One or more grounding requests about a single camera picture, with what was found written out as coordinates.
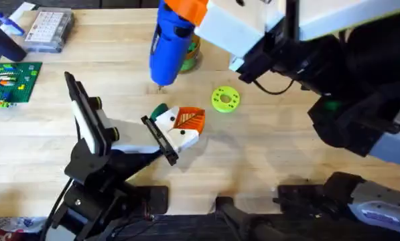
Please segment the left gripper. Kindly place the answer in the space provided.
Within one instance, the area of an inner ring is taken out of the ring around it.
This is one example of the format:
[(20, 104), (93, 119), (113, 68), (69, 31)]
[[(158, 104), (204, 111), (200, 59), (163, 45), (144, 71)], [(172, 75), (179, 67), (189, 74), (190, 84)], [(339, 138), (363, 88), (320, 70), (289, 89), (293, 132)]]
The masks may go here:
[(88, 149), (98, 156), (111, 151), (124, 154), (163, 155), (175, 165), (178, 153), (197, 143), (206, 122), (198, 107), (169, 108), (163, 103), (140, 122), (108, 118), (99, 97), (88, 98)]

